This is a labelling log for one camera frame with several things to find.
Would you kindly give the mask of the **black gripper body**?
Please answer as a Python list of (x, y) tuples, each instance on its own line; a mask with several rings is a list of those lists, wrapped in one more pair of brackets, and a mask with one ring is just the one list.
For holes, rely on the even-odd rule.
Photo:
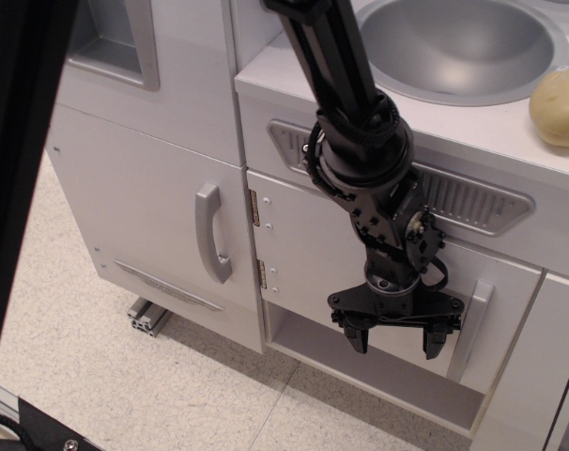
[(342, 328), (351, 325), (368, 331), (377, 326), (423, 330), (436, 322), (445, 322), (455, 331), (461, 327), (465, 309), (462, 301), (440, 291), (379, 292), (366, 283), (331, 294), (328, 305), (333, 321)]

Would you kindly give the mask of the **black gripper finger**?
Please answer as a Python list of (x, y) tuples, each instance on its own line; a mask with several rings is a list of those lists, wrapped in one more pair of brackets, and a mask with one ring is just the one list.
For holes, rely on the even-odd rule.
[(365, 354), (368, 351), (369, 331), (367, 329), (358, 329), (351, 325), (345, 325), (343, 331), (354, 351), (360, 354)]
[(423, 352), (427, 360), (437, 358), (454, 328), (445, 322), (429, 323), (423, 328)]

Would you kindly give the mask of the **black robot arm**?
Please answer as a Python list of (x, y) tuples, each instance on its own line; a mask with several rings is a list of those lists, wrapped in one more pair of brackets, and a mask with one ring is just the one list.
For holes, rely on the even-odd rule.
[(412, 165), (413, 134), (369, 67), (347, 1), (269, 1), (318, 105), (303, 163), (313, 184), (349, 215), (366, 262), (363, 284), (328, 298), (332, 320), (357, 352), (377, 326), (419, 328), (436, 358), (461, 326), (464, 305), (427, 285), (442, 268), (445, 235), (426, 205)]

